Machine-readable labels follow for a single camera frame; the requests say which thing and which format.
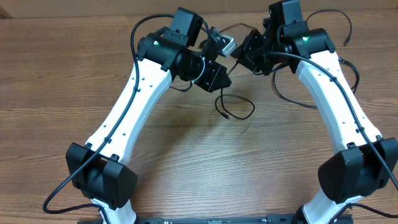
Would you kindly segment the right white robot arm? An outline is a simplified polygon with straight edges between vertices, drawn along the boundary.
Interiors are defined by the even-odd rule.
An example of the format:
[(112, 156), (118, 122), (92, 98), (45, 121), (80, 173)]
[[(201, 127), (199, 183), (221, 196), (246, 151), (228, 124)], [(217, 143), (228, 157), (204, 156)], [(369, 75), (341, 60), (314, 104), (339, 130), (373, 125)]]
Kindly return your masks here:
[(384, 138), (357, 102), (325, 29), (309, 29), (298, 1), (269, 6), (265, 32), (252, 30), (233, 52), (243, 66), (265, 75), (283, 65), (306, 86), (331, 138), (334, 155), (318, 169), (320, 190), (292, 223), (349, 223), (343, 216), (388, 182), (396, 183), (397, 140)]

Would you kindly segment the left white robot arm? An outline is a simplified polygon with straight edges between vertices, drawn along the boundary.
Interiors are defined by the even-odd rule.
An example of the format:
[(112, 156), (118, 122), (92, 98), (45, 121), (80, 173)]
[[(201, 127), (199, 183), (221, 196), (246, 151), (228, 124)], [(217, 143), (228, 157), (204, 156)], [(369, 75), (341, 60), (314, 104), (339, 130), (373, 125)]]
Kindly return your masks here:
[(135, 223), (130, 198), (137, 175), (128, 168), (136, 139), (159, 98), (176, 77), (207, 92), (229, 87), (227, 57), (235, 40), (178, 8), (172, 23), (131, 44), (129, 81), (103, 124), (84, 145), (73, 143), (66, 161), (74, 187), (101, 213), (101, 223)]

